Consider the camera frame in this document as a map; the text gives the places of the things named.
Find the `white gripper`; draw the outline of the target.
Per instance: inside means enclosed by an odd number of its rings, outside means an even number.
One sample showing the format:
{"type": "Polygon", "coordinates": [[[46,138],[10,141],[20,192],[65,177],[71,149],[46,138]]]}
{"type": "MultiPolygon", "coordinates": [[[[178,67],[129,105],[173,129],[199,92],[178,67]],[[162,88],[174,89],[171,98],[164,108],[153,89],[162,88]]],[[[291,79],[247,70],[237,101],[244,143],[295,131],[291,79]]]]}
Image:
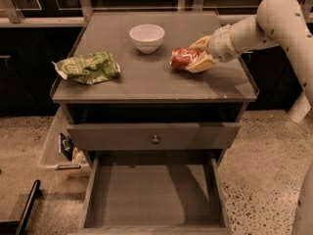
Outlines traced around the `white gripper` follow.
{"type": "Polygon", "coordinates": [[[219,61],[228,63],[240,56],[231,40],[231,26],[226,24],[216,29],[211,35],[206,35],[194,42],[190,49],[203,51],[185,71],[197,73],[212,69],[219,61]]]}

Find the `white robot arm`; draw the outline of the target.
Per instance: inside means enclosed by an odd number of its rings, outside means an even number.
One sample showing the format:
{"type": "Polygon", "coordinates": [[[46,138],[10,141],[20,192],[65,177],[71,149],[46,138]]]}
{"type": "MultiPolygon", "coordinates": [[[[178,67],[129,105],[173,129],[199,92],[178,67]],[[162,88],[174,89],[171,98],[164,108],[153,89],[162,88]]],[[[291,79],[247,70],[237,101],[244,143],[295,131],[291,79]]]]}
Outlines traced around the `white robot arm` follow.
{"type": "Polygon", "coordinates": [[[220,168],[232,235],[313,235],[313,36],[297,0],[262,0],[252,16],[192,42],[222,64],[280,46],[302,92],[286,113],[242,132],[220,168]]]}

